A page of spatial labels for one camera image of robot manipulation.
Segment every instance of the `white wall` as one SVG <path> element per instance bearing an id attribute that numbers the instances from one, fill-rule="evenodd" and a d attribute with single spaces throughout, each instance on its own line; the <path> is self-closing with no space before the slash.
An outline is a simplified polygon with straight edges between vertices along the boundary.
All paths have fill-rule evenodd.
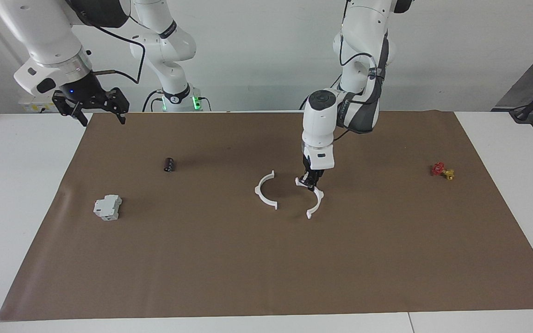
<path id="1" fill-rule="evenodd" d="M 298 108 L 311 91 L 340 74 L 332 38 L 340 28 L 343 0 L 170 0 L 179 26 L 197 41 L 197 56 L 182 65 L 190 82 L 211 99 L 214 110 Z M 0 31 L 9 38 L 9 32 Z M 129 22 L 117 30 L 133 36 Z M 129 47 L 90 27 L 74 32 L 96 70 L 136 74 Z M 417 0 L 395 15 L 390 36 L 398 55 L 389 67 L 382 108 L 387 110 L 489 111 L 533 63 L 533 1 Z M 22 57 L 23 50 L 15 50 Z M 0 71 L 0 82 L 12 80 Z M 139 111 L 159 88 L 150 70 L 134 87 L 120 76 L 102 78 L 119 86 Z M 15 111 L 7 101 L 0 112 Z"/>

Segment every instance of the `white electrical module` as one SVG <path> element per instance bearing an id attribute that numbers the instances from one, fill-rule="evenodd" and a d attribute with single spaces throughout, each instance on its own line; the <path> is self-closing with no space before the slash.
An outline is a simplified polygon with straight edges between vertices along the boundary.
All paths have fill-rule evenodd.
<path id="1" fill-rule="evenodd" d="M 93 213 L 104 221 L 118 220 L 118 208 L 123 203 L 123 199 L 115 194 L 108 194 L 101 200 L 96 200 Z"/>

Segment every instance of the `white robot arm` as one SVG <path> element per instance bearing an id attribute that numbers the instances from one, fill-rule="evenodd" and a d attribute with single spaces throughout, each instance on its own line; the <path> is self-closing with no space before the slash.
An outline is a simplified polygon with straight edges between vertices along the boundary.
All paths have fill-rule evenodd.
<path id="1" fill-rule="evenodd" d="M 388 40 L 387 21 L 391 12 L 407 11 L 412 1 L 347 1 L 342 30 L 334 40 L 343 67 L 341 81 L 336 88 L 312 93 L 305 104 L 305 174 L 299 180 L 308 189 L 314 189 L 324 170 L 335 166 L 336 126 L 358 134 L 370 133 L 376 126 L 385 67 L 394 48 Z"/>
<path id="2" fill-rule="evenodd" d="M 120 27 L 129 14 L 129 0 L 0 0 L 0 16 L 30 54 L 14 78 L 32 95 L 55 91 L 59 112 L 83 126 L 87 108 L 112 112 L 124 124 L 129 102 L 118 88 L 102 89 L 71 27 Z"/>
<path id="3" fill-rule="evenodd" d="M 199 90 L 184 75 L 177 61 L 192 59 L 197 45 L 190 34 L 178 27 L 165 0 L 135 0 L 135 10 L 141 25 L 152 32 L 135 36 L 133 40 L 143 44 L 147 53 L 145 63 L 158 76 L 167 111 L 199 111 Z M 141 50 L 131 45 L 134 57 L 141 57 Z"/>

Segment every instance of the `green indicator light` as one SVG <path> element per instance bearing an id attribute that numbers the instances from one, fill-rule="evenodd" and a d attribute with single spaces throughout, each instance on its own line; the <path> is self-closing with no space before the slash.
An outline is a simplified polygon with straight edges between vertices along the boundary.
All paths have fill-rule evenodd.
<path id="1" fill-rule="evenodd" d="M 192 103 L 194 104 L 194 109 L 199 110 L 201 108 L 201 101 L 199 101 L 198 97 L 193 96 L 192 97 Z"/>

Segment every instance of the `red valve handle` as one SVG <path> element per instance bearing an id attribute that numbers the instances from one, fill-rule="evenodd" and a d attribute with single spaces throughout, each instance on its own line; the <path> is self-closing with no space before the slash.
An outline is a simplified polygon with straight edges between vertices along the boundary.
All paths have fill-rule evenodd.
<path id="1" fill-rule="evenodd" d="M 446 169 L 446 166 L 443 164 L 443 162 L 439 162 L 433 166 L 431 169 L 431 173 L 433 173 L 434 176 L 441 175 L 442 172 Z"/>

